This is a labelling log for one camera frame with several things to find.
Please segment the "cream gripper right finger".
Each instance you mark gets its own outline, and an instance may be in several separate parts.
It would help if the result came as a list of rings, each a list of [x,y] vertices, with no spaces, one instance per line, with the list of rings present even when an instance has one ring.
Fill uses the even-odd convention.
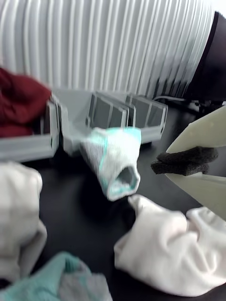
[[[175,185],[213,213],[226,219],[226,179],[208,175],[208,164],[151,164],[155,174],[165,174]]]

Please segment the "cream gripper left finger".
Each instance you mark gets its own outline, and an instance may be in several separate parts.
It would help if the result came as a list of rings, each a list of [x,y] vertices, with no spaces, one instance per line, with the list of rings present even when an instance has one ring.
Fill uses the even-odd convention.
[[[157,160],[164,164],[205,164],[217,157],[216,148],[226,145],[226,108],[190,123]]]

